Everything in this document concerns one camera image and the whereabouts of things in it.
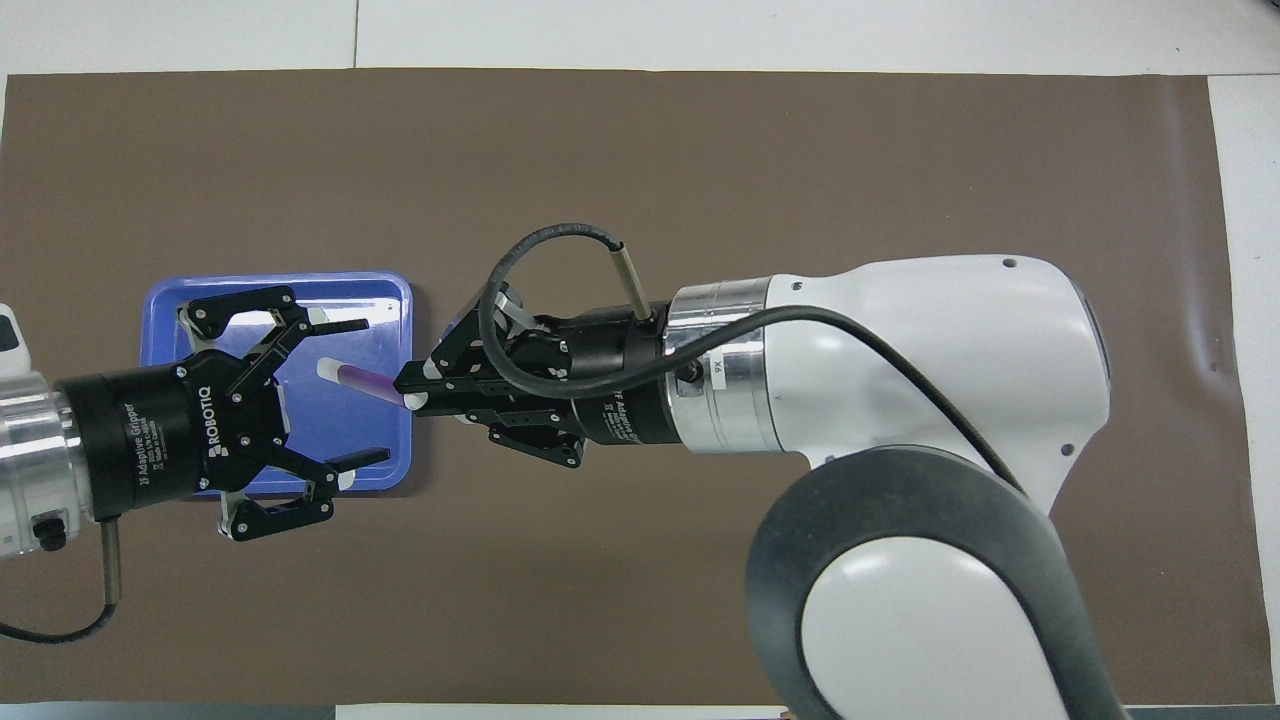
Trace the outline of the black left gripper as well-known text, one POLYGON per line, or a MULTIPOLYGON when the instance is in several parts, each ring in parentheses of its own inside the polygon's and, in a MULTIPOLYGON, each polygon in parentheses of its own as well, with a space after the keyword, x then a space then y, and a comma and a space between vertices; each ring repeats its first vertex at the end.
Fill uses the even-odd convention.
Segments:
POLYGON ((366 331, 369 320, 330 322, 300 305, 287 284, 196 299, 179 306, 178 319, 200 354, 58 384, 79 434, 91 518, 223 491, 219 532, 247 542, 332 519, 355 473, 390 459, 390 450, 371 447, 321 462, 270 445, 291 430, 275 370, 303 340, 366 331), (201 352, 244 313, 269 313, 274 323, 246 357, 201 352), (248 498, 243 489, 265 468, 302 479, 302 495, 270 507, 248 498))

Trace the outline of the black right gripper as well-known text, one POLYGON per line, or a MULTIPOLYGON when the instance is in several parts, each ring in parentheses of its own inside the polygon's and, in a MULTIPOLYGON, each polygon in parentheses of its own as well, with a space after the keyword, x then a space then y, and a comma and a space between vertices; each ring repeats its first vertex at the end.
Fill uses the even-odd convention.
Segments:
MULTIPOLYGON (((479 290, 447 325, 424 360, 406 363, 396 378, 401 393, 430 393, 415 416, 454 416, 484 427, 490 442, 549 462, 581 466, 586 439, 599 445, 668 445, 673 420, 666 383, 652 379, 628 389, 573 401, 518 393, 488 359, 480 334, 479 290)), ((599 307, 568 319, 534 315, 520 295, 502 284, 493 324, 503 350, 520 368, 557 380, 612 375, 644 366, 660 352, 660 322, 636 322, 626 306, 599 307)))

